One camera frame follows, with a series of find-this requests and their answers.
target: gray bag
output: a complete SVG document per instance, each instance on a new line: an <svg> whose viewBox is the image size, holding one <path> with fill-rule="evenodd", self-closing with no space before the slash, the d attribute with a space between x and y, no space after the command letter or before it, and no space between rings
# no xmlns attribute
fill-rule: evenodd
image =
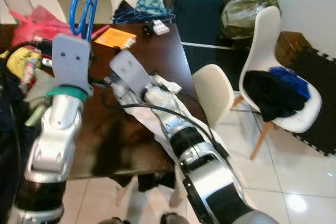
<svg viewBox="0 0 336 224"><path fill-rule="evenodd" d="M280 9L278 0L231 0L222 12L222 33L231 39L252 37L257 14L268 6Z"/></svg>

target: brown box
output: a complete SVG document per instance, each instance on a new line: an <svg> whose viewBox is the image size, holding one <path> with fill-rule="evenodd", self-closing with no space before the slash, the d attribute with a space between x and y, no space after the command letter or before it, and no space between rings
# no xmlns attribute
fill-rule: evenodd
<svg viewBox="0 0 336 224"><path fill-rule="evenodd" d="M282 31L275 50L276 58L281 65L290 67L291 61L295 59L296 52L301 51L303 47L312 48L302 33Z"/></svg>

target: orange paper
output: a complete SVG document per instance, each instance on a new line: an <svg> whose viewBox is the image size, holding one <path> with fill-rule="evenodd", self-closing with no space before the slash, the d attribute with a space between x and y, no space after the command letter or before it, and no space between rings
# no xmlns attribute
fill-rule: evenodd
<svg viewBox="0 0 336 224"><path fill-rule="evenodd" d="M100 35L95 42L108 46L128 48L135 43L136 35L126 33L117 29L109 28L102 35Z"/></svg>

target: red plastic bag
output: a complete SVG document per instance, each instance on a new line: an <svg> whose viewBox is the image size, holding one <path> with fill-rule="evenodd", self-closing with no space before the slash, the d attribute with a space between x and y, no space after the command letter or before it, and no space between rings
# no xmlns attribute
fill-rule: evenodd
<svg viewBox="0 0 336 224"><path fill-rule="evenodd" d="M74 36L69 24L59 21L42 6L34 8L29 17L24 17L14 11L9 11L9 13L16 20L21 21L21 24L14 30L12 46L28 40L34 40L36 36L49 40L52 40L59 33Z"/></svg>

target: wooden table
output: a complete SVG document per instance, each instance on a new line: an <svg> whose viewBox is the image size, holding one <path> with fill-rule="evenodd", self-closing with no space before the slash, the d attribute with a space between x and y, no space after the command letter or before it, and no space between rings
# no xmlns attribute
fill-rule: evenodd
<svg viewBox="0 0 336 224"><path fill-rule="evenodd" d="M94 30L103 25L95 25ZM178 83L183 92L196 96L192 76L175 24L163 36L148 37L142 34L142 25L113 25L137 35L136 44L130 48L148 73L159 72L169 81ZM0 25L0 45L8 48L13 35L13 25ZM112 48L92 44L94 60L90 74L103 79L111 72L110 60L116 55ZM102 89L94 87L82 115L82 129L76 138L76 154L71 178L108 176L112 174L148 174L173 169L173 162L164 149L133 116L124 111L111 111L101 104ZM189 111L203 119L200 108L191 99L181 97ZM111 93L109 104L117 105Z"/></svg>

